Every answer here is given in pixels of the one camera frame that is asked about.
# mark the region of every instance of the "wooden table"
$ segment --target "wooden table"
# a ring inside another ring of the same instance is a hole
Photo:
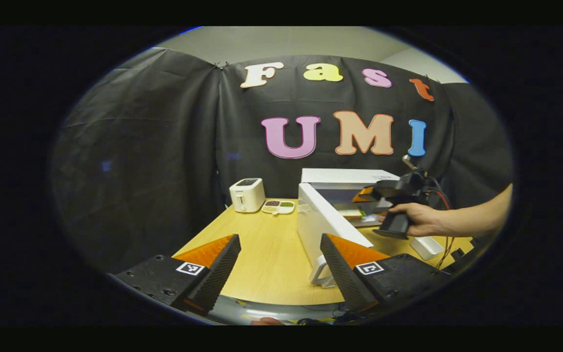
[[[297,199],[286,199],[297,205]],[[375,246],[373,249],[389,256],[408,253],[420,256],[408,241],[383,238],[373,233],[375,227],[359,229]],[[229,207],[203,229],[174,256],[200,245],[239,234],[241,252],[221,294],[235,299],[273,305],[326,305],[343,302],[337,287],[323,289],[311,285],[308,276],[311,265],[297,233],[297,207],[291,214],[267,214],[261,210],[245,214]],[[446,238],[435,237],[443,247]],[[472,249],[471,238],[457,238],[452,251]],[[441,255],[427,261],[437,265]],[[442,268],[453,263],[449,255]]]

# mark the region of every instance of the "orange foam pad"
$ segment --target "orange foam pad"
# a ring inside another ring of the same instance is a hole
[[[338,236],[327,234],[327,237],[329,237],[331,242],[333,242],[333,245],[336,246],[336,249],[340,252],[346,263],[351,267],[351,270],[359,264],[371,263],[390,258],[390,256],[382,252],[377,252],[377,250],[364,247],[361,244],[351,242]]]
[[[214,260],[217,259],[217,256],[225,248],[227,243],[230,242],[233,236],[236,236],[236,234],[232,234],[217,239],[216,241],[206,243],[195,249],[188,250],[188,252],[183,252],[178,256],[173,256],[173,258],[193,264],[203,265],[210,269],[210,266],[212,266]]]
[[[353,203],[370,202],[370,200],[360,197],[360,194],[370,194],[371,192],[373,192],[373,187],[366,187],[360,190],[360,192],[358,192],[358,194],[356,194],[353,198]]]

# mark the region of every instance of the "human hand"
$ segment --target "human hand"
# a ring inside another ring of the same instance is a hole
[[[405,213],[410,219],[407,236],[421,238],[424,236],[449,236],[449,227],[446,224],[447,210],[436,210],[419,203],[402,203],[384,212]]]
[[[259,321],[254,320],[251,322],[251,325],[286,325],[281,321],[274,319],[274,318],[260,318]]]

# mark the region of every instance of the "white toaster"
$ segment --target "white toaster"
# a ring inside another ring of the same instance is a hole
[[[261,178],[244,178],[230,187],[230,196],[237,212],[256,212],[266,200],[264,183]]]

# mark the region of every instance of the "yellow letter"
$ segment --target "yellow letter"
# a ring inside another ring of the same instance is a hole
[[[340,121],[340,146],[336,153],[342,155],[355,154],[357,149],[353,146],[353,139],[357,142],[362,153],[368,152],[373,140],[375,145],[371,148],[373,154],[392,154],[390,143],[390,125],[393,118],[388,114],[376,114],[373,116],[368,129],[358,114],[353,111],[336,111],[333,116]]]
[[[303,74],[303,77],[310,81],[327,80],[329,82],[338,82],[342,80],[342,76],[338,73],[336,65],[328,63],[315,63],[306,67],[308,71]]]
[[[262,76],[266,76],[266,78],[272,78],[273,75],[275,75],[276,68],[283,68],[283,63],[263,63],[260,65],[251,65],[245,67],[244,69],[246,70],[246,78],[244,79],[244,82],[240,85],[240,87],[248,88],[265,85],[266,81],[262,79]]]

